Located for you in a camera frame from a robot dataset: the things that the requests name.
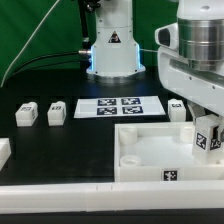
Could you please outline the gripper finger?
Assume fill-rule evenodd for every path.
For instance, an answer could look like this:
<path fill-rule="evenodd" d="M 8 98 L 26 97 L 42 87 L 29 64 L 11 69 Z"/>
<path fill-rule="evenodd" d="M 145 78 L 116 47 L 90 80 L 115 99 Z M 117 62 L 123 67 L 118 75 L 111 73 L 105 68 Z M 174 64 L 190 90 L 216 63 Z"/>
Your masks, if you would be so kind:
<path fill-rule="evenodd" d="M 224 122 L 221 122 L 221 124 L 218 126 L 217 129 L 217 134 L 218 134 L 218 140 L 220 142 L 224 142 Z"/>

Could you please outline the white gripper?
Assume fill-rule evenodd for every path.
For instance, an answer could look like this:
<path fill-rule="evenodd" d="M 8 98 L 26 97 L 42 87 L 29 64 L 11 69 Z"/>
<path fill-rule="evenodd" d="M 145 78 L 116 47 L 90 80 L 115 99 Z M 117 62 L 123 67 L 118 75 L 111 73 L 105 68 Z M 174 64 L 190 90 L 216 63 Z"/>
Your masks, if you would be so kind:
<path fill-rule="evenodd" d="M 224 116 L 224 24 L 176 22 L 155 31 L 162 86 L 189 100 L 193 124 L 208 109 Z"/>

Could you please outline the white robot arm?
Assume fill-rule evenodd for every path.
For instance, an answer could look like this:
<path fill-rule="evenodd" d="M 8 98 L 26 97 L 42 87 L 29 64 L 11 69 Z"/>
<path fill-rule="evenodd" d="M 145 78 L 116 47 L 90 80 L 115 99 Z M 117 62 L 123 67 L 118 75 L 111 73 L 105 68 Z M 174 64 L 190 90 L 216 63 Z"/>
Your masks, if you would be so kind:
<path fill-rule="evenodd" d="M 87 50 L 90 78 L 106 83 L 141 73 L 133 38 L 132 0 L 84 0 L 96 15 L 96 41 Z M 224 0 L 178 0 L 176 21 L 155 30 L 164 88 L 219 115 L 215 137 L 224 142 Z"/>

